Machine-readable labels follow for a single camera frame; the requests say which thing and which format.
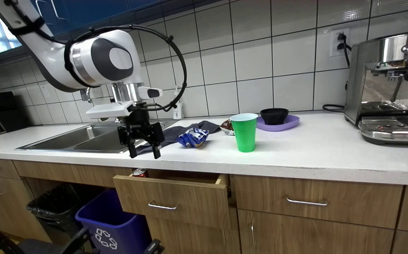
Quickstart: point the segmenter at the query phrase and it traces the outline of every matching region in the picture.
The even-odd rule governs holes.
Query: white countertop
[[[77,128],[73,125],[31,127],[0,135],[0,158],[19,161],[223,172],[347,182],[408,185],[408,147],[382,147],[364,141],[338,113],[302,113],[296,128],[282,132],[257,130],[257,149],[238,152],[234,137],[221,131],[204,148],[172,144],[131,159],[124,154],[24,151],[17,147]],[[189,125],[200,120],[182,120]]]

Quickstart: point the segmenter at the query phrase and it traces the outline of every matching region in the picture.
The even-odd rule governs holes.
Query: white tile wall
[[[221,0],[145,24],[173,35],[187,65],[185,117],[259,111],[265,107],[320,110],[344,103],[343,53],[330,55],[331,34],[350,44],[408,31],[408,0]],[[132,32],[145,85],[162,87],[165,104],[180,85],[178,58],[158,38]],[[79,92],[49,86],[32,58],[0,63],[0,90],[12,90],[34,124],[86,123],[93,104],[107,103],[108,85]],[[170,118],[172,111],[151,113]]]

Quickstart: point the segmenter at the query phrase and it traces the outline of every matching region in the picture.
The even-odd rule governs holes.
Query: green cup
[[[258,114],[241,113],[230,117],[237,149],[241,152],[251,152],[255,149],[255,131]]]

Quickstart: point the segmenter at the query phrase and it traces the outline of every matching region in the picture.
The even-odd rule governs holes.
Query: open drawer
[[[125,212],[230,227],[226,175],[148,171],[148,178],[115,175],[114,186]]]

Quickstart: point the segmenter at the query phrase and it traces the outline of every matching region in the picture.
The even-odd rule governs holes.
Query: electrical outlet
[[[338,51],[337,45],[340,44],[338,41],[338,34],[344,34],[346,35],[346,42],[348,44],[350,41],[350,35],[348,35],[348,28],[344,29],[333,29],[330,32],[330,44],[329,44],[329,56],[338,56],[343,53],[343,49]]]

